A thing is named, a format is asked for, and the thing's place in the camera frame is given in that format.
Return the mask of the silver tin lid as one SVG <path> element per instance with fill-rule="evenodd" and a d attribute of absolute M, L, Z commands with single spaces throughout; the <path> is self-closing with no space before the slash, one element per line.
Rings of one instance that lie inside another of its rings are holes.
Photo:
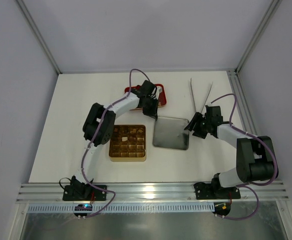
<path fill-rule="evenodd" d="M 189 148 L 189 132 L 184 130 L 189 121 L 185 118 L 159 116 L 154 123 L 154 147 L 182 150 Z"/>

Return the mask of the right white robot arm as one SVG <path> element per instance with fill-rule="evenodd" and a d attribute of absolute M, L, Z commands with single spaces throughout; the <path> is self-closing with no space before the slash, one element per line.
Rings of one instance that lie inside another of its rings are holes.
<path fill-rule="evenodd" d="M 194 184 L 197 200 L 240 199 L 240 186 L 267 185 L 279 175 L 271 138 L 243 132 L 224 121 L 219 106 L 206 106 L 205 114 L 196 112 L 185 130 L 201 139 L 212 135 L 236 149 L 233 169 L 215 174 L 210 183 Z"/>

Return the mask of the metal tongs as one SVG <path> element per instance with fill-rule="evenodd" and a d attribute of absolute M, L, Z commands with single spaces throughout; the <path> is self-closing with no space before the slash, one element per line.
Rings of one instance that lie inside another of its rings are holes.
<path fill-rule="evenodd" d="M 190 78 L 190 95 L 194 112 L 203 113 L 213 88 L 213 82 Z"/>

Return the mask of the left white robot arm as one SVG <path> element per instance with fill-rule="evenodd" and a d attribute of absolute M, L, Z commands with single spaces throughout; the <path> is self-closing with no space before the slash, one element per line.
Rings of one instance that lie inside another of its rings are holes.
<path fill-rule="evenodd" d="M 109 192 L 102 185 L 95 185 L 88 179 L 91 160 L 86 160 L 88 153 L 98 157 L 100 150 L 111 139 L 115 120 L 130 110 L 141 108 L 145 116 L 157 119 L 159 95 L 162 90 L 148 80 L 137 88 L 129 88 L 125 95 L 109 105 L 94 103 L 83 125 L 84 139 L 89 141 L 80 161 L 78 172 L 70 179 L 69 185 L 64 187 L 64 201 L 87 201 L 96 192 Z"/>

